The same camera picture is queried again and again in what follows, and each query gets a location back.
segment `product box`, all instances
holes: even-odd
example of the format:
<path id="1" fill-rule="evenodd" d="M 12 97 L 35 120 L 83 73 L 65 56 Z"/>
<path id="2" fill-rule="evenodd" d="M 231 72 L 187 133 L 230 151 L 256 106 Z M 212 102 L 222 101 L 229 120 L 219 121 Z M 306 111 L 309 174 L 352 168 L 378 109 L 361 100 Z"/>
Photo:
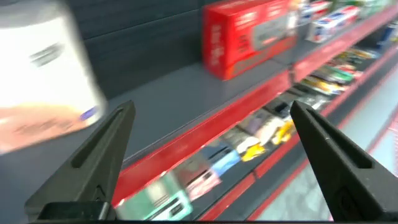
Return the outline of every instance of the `product box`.
<path id="1" fill-rule="evenodd" d="M 168 172 L 116 207 L 121 220 L 178 221 L 192 212 L 188 196 Z"/>
<path id="2" fill-rule="evenodd" d="M 326 15 L 330 6 L 331 2 L 325 0 L 318 0 L 305 5 L 300 13 L 299 25 L 307 24 Z"/>
<path id="3" fill-rule="evenodd" d="M 238 127 L 260 140 L 260 145 L 265 145 L 276 129 L 283 126 L 284 121 L 270 112 L 260 109 L 250 114 Z"/>
<path id="4" fill-rule="evenodd" d="M 293 47 L 298 14 L 290 0 L 229 0 L 205 6 L 205 67 L 229 80 Z"/>
<path id="5" fill-rule="evenodd" d="M 221 136 L 221 139 L 235 148 L 243 162 L 250 161 L 266 152 L 266 149 L 260 145 L 258 138 L 237 127 L 228 130 Z"/>
<path id="6" fill-rule="evenodd" d="M 214 140 L 200 152 L 210 161 L 211 168 L 219 176 L 241 161 L 239 153 L 221 139 Z"/>
<path id="7" fill-rule="evenodd" d="M 338 30 L 352 24 L 358 18 L 359 8 L 345 6 L 312 22 L 307 40 L 321 43 L 332 37 Z"/>
<path id="8" fill-rule="evenodd" d="M 183 161 L 173 171 L 180 184 L 186 188 L 191 201 L 221 183 L 208 161 L 199 153 Z"/>

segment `red shelf edge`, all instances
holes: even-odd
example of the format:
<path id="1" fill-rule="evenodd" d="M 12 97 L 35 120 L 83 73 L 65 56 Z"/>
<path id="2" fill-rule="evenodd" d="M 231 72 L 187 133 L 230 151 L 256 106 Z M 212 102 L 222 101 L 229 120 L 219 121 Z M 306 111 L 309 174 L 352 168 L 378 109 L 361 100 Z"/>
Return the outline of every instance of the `red shelf edge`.
<path id="1" fill-rule="evenodd" d="M 296 82 L 299 82 L 325 62 L 331 60 L 334 56 L 348 49 L 372 31 L 392 20 L 397 13 L 398 4 L 395 4 L 382 12 L 371 16 L 353 30 L 344 33 L 339 38 L 332 40 L 328 45 L 319 48 L 303 60 L 299 61 L 299 63 L 296 63 L 294 66 Z"/>
<path id="2" fill-rule="evenodd" d="M 199 221 L 215 220 L 224 210 L 226 210 L 239 196 L 241 196 L 252 184 L 256 178 L 253 174 L 246 176 L 238 185 L 230 190 L 224 197 L 216 202 L 209 210 L 205 212 Z"/>
<path id="3" fill-rule="evenodd" d="M 116 184 L 112 205 L 117 206 L 121 200 L 133 196 L 162 174 L 172 170 L 205 144 L 222 135 L 247 115 L 289 89 L 290 86 L 289 74 L 285 70 L 198 126 L 122 170 Z"/>
<path id="4" fill-rule="evenodd" d="M 361 77 L 360 80 L 362 80 L 362 82 L 360 82 L 360 80 L 357 81 L 357 85 L 354 84 L 354 88 L 350 88 L 349 90 L 345 91 L 342 95 L 340 95 L 339 97 L 337 97 L 335 100 L 333 100 L 333 102 L 338 101 L 338 105 L 340 105 L 340 103 L 342 103 L 345 99 L 347 99 L 347 97 L 350 96 L 350 94 L 352 94 L 352 92 L 354 92 L 359 85 L 363 84 L 365 80 L 369 79 L 369 77 L 372 76 L 372 74 L 374 74 L 374 72 L 380 68 L 380 66 L 382 66 L 384 63 L 378 63 L 379 61 L 382 62 L 386 62 L 386 60 L 390 59 L 394 53 L 396 53 L 398 51 L 398 45 L 395 45 L 393 47 L 391 47 L 390 50 L 388 50 L 379 60 L 375 61 L 364 73 L 364 75 Z M 391 77 L 392 74 L 394 74 L 394 72 L 398 69 L 398 64 L 395 65 L 394 67 L 392 67 L 387 75 L 379 81 L 379 83 L 372 88 L 372 90 L 349 112 L 349 114 L 344 118 L 344 120 L 341 121 L 341 123 L 338 125 L 338 128 L 341 129 L 344 127 L 344 125 L 351 119 L 351 117 L 355 114 L 355 112 L 357 112 L 358 110 L 360 110 L 360 108 L 362 108 L 362 106 L 364 105 L 364 103 L 382 86 L 382 84 L 384 82 L 386 82 L 388 80 L 389 77 Z M 329 113 L 331 113 L 333 110 L 328 110 L 327 108 L 325 110 L 322 111 L 322 115 L 326 116 Z M 396 114 L 398 116 L 398 107 L 396 108 L 396 111 L 394 112 L 394 114 Z M 287 186 L 289 186 L 289 184 L 296 178 L 296 176 L 299 175 L 299 173 L 301 173 L 301 171 L 304 170 L 304 168 L 309 164 L 308 159 L 306 159 L 302 164 L 299 165 L 299 167 L 293 171 L 293 173 L 287 178 L 285 179 L 285 181 L 271 194 L 271 196 L 269 198 L 267 198 L 249 217 L 248 217 L 248 221 L 255 221 L 262 213 L 263 211 L 283 192 L 283 190 L 286 189 Z"/>

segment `retail display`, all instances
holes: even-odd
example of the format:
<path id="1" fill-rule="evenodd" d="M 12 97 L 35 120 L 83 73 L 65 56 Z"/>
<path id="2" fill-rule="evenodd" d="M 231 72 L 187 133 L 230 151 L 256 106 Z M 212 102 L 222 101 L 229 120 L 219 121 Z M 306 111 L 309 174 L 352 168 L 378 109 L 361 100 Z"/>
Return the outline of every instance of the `retail display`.
<path id="1" fill-rule="evenodd" d="M 323 66 L 314 71 L 312 76 L 338 85 L 349 85 L 354 80 L 354 76 L 352 74 L 344 71 L 339 72 L 338 68 L 331 68 L 332 67 L 329 66 Z"/>
<path id="2" fill-rule="evenodd" d="M 190 214 L 192 206 L 174 173 L 168 172 L 138 194 L 120 203 L 116 212 L 123 220 L 177 221 Z"/>
<path id="3" fill-rule="evenodd" d="M 228 169 L 241 161 L 238 152 L 228 143 L 216 139 L 200 151 L 211 163 L 218 176 L 223 175 Z"/>
<path id="4" fill-rule="evenodd" d="M 1 4 L 0 40 L 0 154 L 100 119 L 106 102 L 66 6 Z"/>
<path id="5" fill-rule="evenodd" d="M 250 161 L 266 152 L 258 138 L 245 133 L 237 127 L 228 130 L 221 136 L 221 139 L 224 139 L 235 148 L 243 162 Z"/>
<path id="6" fill-rule="evenodd" d="M 238 127 L 245 130 L 260 140 L 260 145 L 265 145 L 276 129 L 281 127 L 284 121 L 266 110 L 258 110 L 249 115 L 238 124 Z"/>
<path id="7" fill-rule="evenodd" d="M 221 182 L 201 154 L 195 154 L 182 162 L 174 169 L 174 173 L 181 186 L 186 188 L 191 201 L 209 192 Z"/>
<path id="8" fill-rule="evenodd" d="M 331 1 L 317 0 L 304 5 L 300 12 L 299 25 L 307 24 L 311 21 L 326 15 L 331 6 Z"/>
<path id="9" fill-rule="evenodd" d="M 221 1 L 204 8 L 205 67 L 222 80 L 291 48 L 297 13 L 290 0 Z"/>
<path id="10" fill-rule="evenodd" d="M 381 50 L 389 41 L 391 41 L 394 33 L 398 28 L 398 21 L 389 23 L 383 31 L 381 39 L 377 42 L 377 49 Z"/>
<path id="11" fill-rule="evenodd" d="M 338 30 L 352 24 L 358 18 L 358 14 L 358 7 L 345 6 L 312 22 L 307 40 L 315 43 L 326 41 L 335 35 Z"/>

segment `blue label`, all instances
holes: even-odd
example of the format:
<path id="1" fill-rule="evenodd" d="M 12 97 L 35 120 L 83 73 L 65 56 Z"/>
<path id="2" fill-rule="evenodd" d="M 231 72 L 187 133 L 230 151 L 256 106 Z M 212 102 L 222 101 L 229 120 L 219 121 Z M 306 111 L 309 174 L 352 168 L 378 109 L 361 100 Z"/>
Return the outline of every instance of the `blue label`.
<path id="1" fill-rule="evenodd" d="M 97 112 L 97 108 L 96 108 L 96 107 L 93 107 L 92 109 L 90 109 L 90 110 L 88 110 L 88 111 L 82 113 L 82 114 L 80 115 L 80 119 L 81 119 L 82 121 L 87 120 L 88 118 L 92 117 L 96 112 Z"/>
<path id="2" fill-rule="evenodd" d="M 239 163 L 241 158 L 237 151 L 232 150 L 230 153 L 222 157 L 219 161 L 212 165 L 212 169 L 216 172 L 218 176 L 223 175 L 228 169 L 230 169 L 235 164 Z"/>
<path id="3" fill-rule="evenodd" d="M 318 21 L 318 23 L 319 23 L 319 24 L 328 24 L 329 21 L 327 21 L 327 20 L 320 20 L 320 21 Z"/>
<path id="4" fill-rule="evenodd" d="M 328 17 L 329 17 L 330 19 L 337 20 L 337 19 L 342 18 L 343 16 L 344 16 L 343 13 L 341 13 L 341 12 L 336 12 L 336 13 L 333 13 L 332 15 L 328 16 Z"/>

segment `store shelf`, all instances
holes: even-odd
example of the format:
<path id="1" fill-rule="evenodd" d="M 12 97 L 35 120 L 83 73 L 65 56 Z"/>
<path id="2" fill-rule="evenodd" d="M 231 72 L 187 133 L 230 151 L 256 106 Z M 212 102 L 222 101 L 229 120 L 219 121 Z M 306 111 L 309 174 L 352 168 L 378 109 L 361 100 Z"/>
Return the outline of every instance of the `store shelf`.
<path id="1" fill-rule="evenodd" d="M 340 124 L 341 126 L 346 119 L 349 119 L 352 111 L 356 110 L 358 102 L 366 99 L 369 91 L 378 86 L 381 80 L 390 74 L 391 70 L 396 70 L 398 54 L 394 54 L 392 58 L 385 59 L 388 54 L 384 54 L 381 58 L 381 60 L 387 60 L 384 65 L 378 65 L 378 62 L 374 62 L 371 65 L 370 68 L 375 66 L 379 68 L 376 69 L 377 71 L 373 75 L 368 76 L 366 82 L 362 85 L 355 85 L 355 91 L 352 91 L 349 95 L 340 95 L 340 97 L 345 97 L 346 99 L 336 110 L 329 114 L 329 121 L 334 125 Z M 223 217 L 227 217 L 230 213 L 238 213 L 240 217 L 255 220 L 308 164 L 306 158 L 302 145 L 296 144 L 277 164 L 269 169 L 261 178 L 258 178 L 255 184 L 250 186 L 245 193 L 237 198 L 218 219 L 223 220 Z"/>
<path id="2" fill-rule="evenodd" d="M 299 29 L 300 38 L 296 46 L 276 56 L 275 60 L 283 64 L 294 62 L 295 81 L 299 82 L 340 52 L 391 21 L 397 13 L 398 4 L 395 4 L 367 19 L 355 22 L 322 44 L 306 41 L 309 26 L 303 26 Z"/>
<path id="3" fill-rule="evenodd" d="M 382 55 L 382 57 L 378 58 L 377 60 L 367 60 L 365 61 L 365 63 L 361 64 L 358 68 L 360 70 L 364 70 L 363 76 L 361 76 L 361 78 L 357 80 L 357 82 L 353 83 L 350 88 L 346 90 L 343 94 L 333 99 L 333 101 L 322 111 L 322 115 L 328 116 L 330 113 L 332 113 L 332 111 L 337 109 L 340 104 L 344 103 L 345 100 L 349 96 L 351 96 L 361 84 L 363 84 L 372 75 L 374 75 L 375 71 L 380 69 L 385 64 L 385 62 L 388 61 L 398 51 L 397 47 L 398 45 L 394 47 L 389 47 L 389 50 L 387 50 Z M 249 170 L 254 170 L 254 175 L 257 179 L 261 179 L 264 175 L 267 174 L 270 169 L 279 170 L 281 171 L 281 173 L 283 173 L 285 172 L 284 169 L 286 168 L 286 166 L 280 166 L 280 161 L 283 161 L 284 159 L 286 160 L 285 156 L 289 154 L 289 151 L 293 149 L 297 145 L 297 143 L 299 143 L 299 141 L 299 136 L 295 134 L 287 143 L 281 145 L 280 147 L 271 148 L 271 151 L 269 153 L 257 157 L 250 162 L 247 162 L 246 166 L 249 167 Z M 242 173 L 242 168 L 233 169 L 231 172 L 238 174 L 238 171 Z M 254 184 L 254 182 L 238 182 L 239 184 L 235 186 L 235 182 L 236 179 L 235 181 L 228 180 L 227 182 L 223 180 L 223 184 L 229 186 L 229 190 L 226 190 L 226 193 L 222 197 L 219 197 L 220 200 L 216 201 L 214 205 L 200 217 L 200 220 L 216 219 L 219 215 L 222 214 L 224 210 L 226 210 L 231 205 L 231 203 L 226 202 L 235 201 L 237 198 L 239 198 L 240 195 L 244 193 L 244 190 L 241 189 L 247 190 Z"/>
<path id="4" fill-rule="evenodd" d="M 385 24 L 393 15 L 398 14 L 397 7 L 391 7 L 383 13 L 359 24 L 368 20 L 377 21 L 380 25 Z M 349 27 L 344 34 L 351 28 L 356 29 L 359 24 Z M 364 26 L 355 34 L 365 36 L 377 26 L 379 25 Z M 333 41 L 320 45 L 304 41 L 312 45 L 312 50 L 308 50 L 304 55 L 306 58 L 317 55 L 322 47 L 339 40 L 344 41 L 343 37 L 341 34 Z M 332 58 L 343 50 L 333 47 L 333 50 L 326 51 L 330 55 L 323 58 Z M 164 172 L 173 169 L 198 152 L 205 144 L 233 127 L 248 114 L 290 88 L 292 82 L 287 72 L 290 62 L 284 63 L 282 57 L 283 55 L 280 55 L 268 60 L 227 82 L 222 82 L 209 74 L 201 63 L 195 63 L 109 100 L 108 112 L 127 100 L 132 100 L 137 110 L 124 156 L 124 170 L 118 180 L 113 205 L 134 195 Z M 97 122 L 79 132 L 2 155 L 0 167 L 2 170 L 10 170 L 10 173 L 0 173 L 3 182 L 0 190 L 7 192 L 3 198 L 5 201 L 15 202 L 15 206 L 10 205 L 4 211 L 12 210 L 15 213 L 14 217 L 22 217 L 23 204 L 27 198 L 59 168 L 99 124 L 100 122 Z M 281 147 L 273 153 L 270 156 L 273 159 L 269 160 L 273 162 L 268 165 L 262 164 L 265 156 L 259 157 L 252 163 L 245 164 L 245 170 L 252 170 L 258 164 L 262 164 L 262 167 L 256 171 L 256 175 L 261 176 L 260 173 L 265 172 L 267 166 L 272 167 L 272 163 L 275 164 L 293 146 L 289 144 L 291 143 L 284 144 L 283 147 L 286 149 Z M 239 186 L 234 188 L 236 190 L 226 186 L 227 182 L 220 185 L 217 188 L 218 192 L 213 194 L 217 198 L 224 195 L 217 206 L 211 205 L 213 207 L 211 210 L 207 207 L 198 214 L 207 211 L 215 214 L 209 216 L 216 216 L 222 211 L 222 209 L 217 210 L 217 207 L 225 208 L 231 204 L 250 186 L 252 178 L 247 177 L 246 171 L 242 171 L 241 179 L 231 185 Z"/>
<path id="5" fill-rule="evenodd" d="M 348 137 L 351 138 L 356 144 L 358 144 L 360 147 L 362 147 L 365 151 L 367 151 L 369 154 L 372 153 L 372 150 L 374 149 L 375 145 L 378 143 L 378 141 L 383 137 L 383 135 L 386 133 L 385 130 L 389 128 L 391 123 L 393 122 L 394 118 L 396 117 L 396 114 L 398 112 L 398 107 L 397 107 L 397 100 L 391 99 L 391 100 L 386 100 L 386 90 L 390 89 L 390 91 L 387 91 L 390 93 L 392 88 L 394 88 L 394 85 L 391 85 L 393 83 L 396 83 L 397 78 L 397 70 L 398 70 L 398 55 L 396 55 L 388 64 L 384 66 L 381 70 L 382 74 L 384 72 L 387 72 L 382 78 L 378 77 L 372 77 L 371 85 L 368 86 L 368 90 L 366 91 L 366 96 L 361 98 L 357 104 L 355 105 L 354 109 L 352 109 L 349 114 L 347 114 L 343 120 L 340 122 L 338 125 L 338 128 L 341 129 L 345 134 L 348 135 Z M 374 110 L 370 109 L 371 107 L 378 106 L 378 108 L 383 108 L 381 114 L 380 110 Z M 368 122 L 367 124 L 361 124 L 363 121 L 363 113 L 367 114 L 367 119 Z M 369 135 L 367 133 L 369 131 L 369 128 L 372 129 L 372 134 Z M 347 130 L 352 130 L 355 133 L 359 133 L 359 135 L 362 137 L 361 139 L 358 138 L 353 138 L 352 133 L 353 132 L 348 132 Z M 363 139 L 363 136 L 369 136 L 369 139 Z M 290 176 L 288 176 L 286 179 L 283 180 L 283 183 L 278 186 L 278 188 L 273 191 L 273 193 L 260 205 L 248 218 L 248 220 L 257 220 L 259 217 L 264 218 L 263 211 L 265 209 L 273 209 L 269 207 L 269 205 L 272 204 L 278 204 L 278 202 L 281 202 L 281 198 L 286 198 L 287 195 L 292 196 L 291 190 L 292 188 L 297 187 L 297 183 L 295 183 L 297 180 L 298 175 L 303 175 L 302 172 L 303 170 L 306 169 L 308 170 L 308 159 L 306 159 L 302 164 L 299 165 L 299 167 L 292 172 Z"/>
<path id="6" fill-rule="evenodd" d="M 319 65 L 325 63 L 328 59 L 331 59 L 338 53 L 353 45 L 356 41 L 359 41 L 372 31 L 387 23 L 397 13 L 398 5 L 392 6 L 389 9 L 380 12 L 379 14 L 373 15 L 366 20 L 353 24 L 344 32 L 342 32 L 341 35 L 335 37 L 333 40 L 325 44 L 314 44 L 306 40 L 300 40 L 298 43 L 299 45 L 308 46 L 305 49 L 306 53 L 300 54 L 304 55 L 304 59 L 297 58 L 297 60 L 304 62 L 300 62 L 299 67 L 306 67 L 306 70 L 300 71 L 300 77 L 304 77 L 312 70 L 316 69 L 315 65 L 317 65 L 317 63 L 319 63 Z M 312 58 L 319 58 L 320 52 L 322 53 L 322 61 L 319 60 L 317 63 L 313 62 Z M 233 127 L 248 114 L 258 110 L 262 105 L 275 98 L 279 93 L 282 93 L 290 88 L 290 77 L 288 73 L 284 71 L 287 68 L 288 63 L 284 60 L 281 60 L 283 57 L 286 58 L 286 55 L 289 54 L 295 53 L 288 51 L 283 53 L 281 56 L 276 56 L 275 60 L 281 64 L 284 64 L 280 66 L 277 73 L 275 73 L 275 71 L 278 69 L 271 69 L 273 71 L 270 71 L 270 66 L 265 65 L 272 62 L 269 61 L 246 72 L 244 75 L 241 75 L 238 78 L 228 81 L 227 83 L 239 83 L 242 80 L 251 78 L 252 76 L 258 76 L 259 74 L 257 73 L 267 73 L 267 78 L 262 80 L 257 79 L 257 85 L 255 85 L 254 82 L 251 82 L 252 88 L 250 90 L 246 89 L 246 91 L 243 91 L 242 94 L 240 94 L 238 97 L 235 97 L 233 100 L 221 100 L 219 105 L 222 106 L 217 107 L 217 105 L 214 105 L 213 107 L 217 109 L 213 111 L 208 110 L 205 114 L 197 113 L 198 119 L 192 118 L 189 120 L 189 122 L 185 122 L 185 124 L 181 122 L 178 127 L 184 126 L 182 129 L 178 129 L 178 131 L 175 130 L 174 132 L 170 130 L 170 133 L 172 133 L 171 135 L 168 135 L 166 138 L 162 138 L 155 142 L 155 144 L 150 146 L 150 149 L 147 148 L 142 150 L 141 156 L 138 155 L 130 157 L 126 164 L 132 165 L 124 169 L 119 176 L 119 181 L 113 198 L 113 204 L 117 205 L 120 200 L 134 195 L 136 192 L 143 189 L 147 184 L 159 178 L 163 172 L 173 169 L 186 158 L 199 151 L 205 144 L 211 142 L 223 132 Z M 207 86 L 207 90 L 211 91 L 212 88 Z M 180 95 L 186 94 L 180 90 L 178 92 Z M 218 97 L 212 94 L 206 94 L 206 96 L 214 96 L 215 98 Z M 202 102 L 202 100 L 203 98 L 198 99 L 198 97 L 194 97 L 191 99 L 191 103 Z M 177 120 L 181 120 L 181 117 L 186 115 L 177 113 L 173 114 L 173 116 L 178 117 Z M 280 150 L 276 152 L 274 156 L 275 159 L 280 159 L 280 157 L 283 156 L 283 151 L 279 151 Z"/>

